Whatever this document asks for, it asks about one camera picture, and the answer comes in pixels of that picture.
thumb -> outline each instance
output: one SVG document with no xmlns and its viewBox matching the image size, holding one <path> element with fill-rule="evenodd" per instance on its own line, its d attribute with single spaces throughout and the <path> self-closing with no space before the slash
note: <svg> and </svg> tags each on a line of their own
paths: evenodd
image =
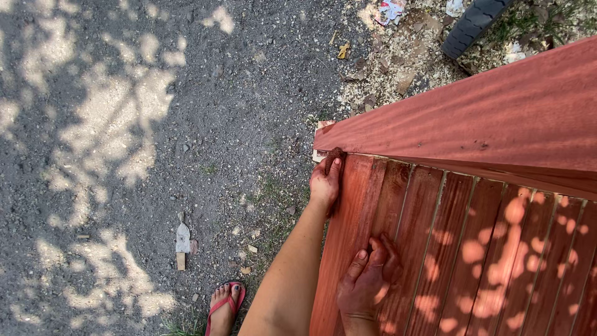
<svg viewBox="0 0 597 336">
<path fill-rule="evenodd" d="M 360 250 L 357 252 L 344 275 L 344 280 L 354 283 L 363 272 L 365 265 L 367 265 L 367 259 L 369 259 L 367 251 Z"/>
<path fill-rule="evenodd" d="M 342 160 L 337 157 L 334 159 L 334 162 L 332 162 L 332 166 L 330 167 L 330 173 L 328 174 L 328 177 L 338 181 L 338 177 L 340 176 L 340 166 L 342 165 Z"/>
</svg>

black tire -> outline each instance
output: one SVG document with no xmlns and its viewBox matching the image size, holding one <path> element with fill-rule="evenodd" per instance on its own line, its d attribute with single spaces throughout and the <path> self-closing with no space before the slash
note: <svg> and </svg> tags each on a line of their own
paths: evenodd
<svg viewBox="0 0 597 336">
<path fill-rule="evenodd" d="M 442 51 L 448 57 L 457 59 L 512 2 L 513 0 L 473 0 L 442 44 Z"/>
</svg>

gravel ground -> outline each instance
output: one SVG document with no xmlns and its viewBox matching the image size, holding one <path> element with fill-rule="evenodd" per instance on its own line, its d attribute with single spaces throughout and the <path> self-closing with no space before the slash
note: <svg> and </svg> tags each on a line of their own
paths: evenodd
<svg viewBox="0 0 597 336">
<path fill-rule="evenodd" d="M 441 1 L 385 29 L 372 6 L 0 1 L 0 335 L 163 334 L 231 279 L 238 329 L 308 201 L 316 122 L 467 75 Z"/>
</svg>

wooden slat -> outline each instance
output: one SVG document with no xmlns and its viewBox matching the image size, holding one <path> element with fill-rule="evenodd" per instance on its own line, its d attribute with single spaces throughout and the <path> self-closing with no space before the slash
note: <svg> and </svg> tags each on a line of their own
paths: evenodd
<svg viewBox="0 0 597 336">
<path fill-rule="evenodd" d="M 400 279 L 390 288 L 378 314 L 382 335 L 402 335 L 405 331 L 429 239 L 442 174 L 441 170 L 422 166 L 415 167 L 411 174 L 395 240 L 403 269 Z"/>
<path fill-rule="evenodd" d="M 447 174 L 407 335 L 432 335 L 437 330 L 472 189 L 472 176 Z"/>
<path fill-rule="evenodd" d="M 386 233 L 388 237 L 396 237 L 396 230 L 404 205 L 411 165 L 389 160 L 386 174 L 381 185 L 381 193 L 377 205 L 376 217 L 371 227 L 371 236 L 378 237 Z"/>
<path fill-rule="evenodd" d="M 584 286 L 572 335 L 584 336 L 595 335 L 595 333 L 597 333 L 597 254 L 593 251 L 593 263 Z"/>
<path fill-rule="evenodd" d="M 346 156 L 341 202 L 330 218 L 319 267 L 311 335 L 333 335 L 336 326 L 341 327 L 336 305 L 337 284 L 356 251 L 367 247 L 386 163 L 386 158 L 358 154 Z"/>
<path fill-rule="evenodd" d="M 528 188 L 517 185 L 508 185 L 506 188 L 487 251 L 467 335 L 492 335 L 496 330 L 530 198 L 531 190 Z"/>
<path fill-rule="evenodd" d="M 555 202 L 553 193 L 537 191 L 533 196 L 496 335 L 506 336 L 520 332 L 552 222 Z"/>
<path fill-rule="evenodd" d="M 512 172 L 492 165 L 594 174 L 595 50 L 597 36 L 382 106 L 317 130 L 313 147 L 339 146 L 400 160 L 485 163 L 506 173 L 504 181 Z M 575 179 L 565 183 L 572 195 L 575 188 L 587 191 Z"/>
<path fill-rule="evenodd" d="M 502 182 L 487 179 L 480 179 L 475 185 L 441 313 L 438 335 L 463 335 L 466 332 L 487 245 L 500 205 L 502 187 Z"/>
<path fill-rule="evenodd" d="M 548 335 L 568 335 L 578 310 L 597 244 L 597 203 L 588 202 L 576 226 L 574 243 Z"/>
<path fill-rule="evenodd" d="M 531 304 L 522 326 L 522 335 L 544 335 L 564 275 L 582 200 L 563 196 L 549 232 Z"/>
</svg>

red flip-flop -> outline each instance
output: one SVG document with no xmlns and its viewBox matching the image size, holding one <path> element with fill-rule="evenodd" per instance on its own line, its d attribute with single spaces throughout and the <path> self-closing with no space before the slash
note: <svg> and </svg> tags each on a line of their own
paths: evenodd
<svg viewBox="0 0 597 336">
<path fill-rule="evenodd" d="M 229 304 L 230 308 L 232 309 L 232 315 L 234 315 L 235 319 L 236 319 L 236 314 L 238 313 L 238 310 L 241 308 L 241 304 L 242 304 L 242 300 L 245 299 L 245 292 L 247 291 L 240 282 L 226 282 L 228 285 L 230 285 L 230 296 L 228 296 L 228 300 L 221 300 L 220 302 L 216 303 L 215 306 L 213 306 L 210 309 L 210 314 L 207 316 L 207 328 L 205 329 L 205 336 L 210 336 L 210 332 L 211 332 L 211 314 L 218 310 L 221 306 L 225 305 L 225 304 Z M 236 303 L 236 305 L 234 305 L 234 300 L 232 299 L 232 288 L 236 285 L 239 285 L 241 288 L 241 293 L 238 295 L 238 302 Z"/>
</svg>

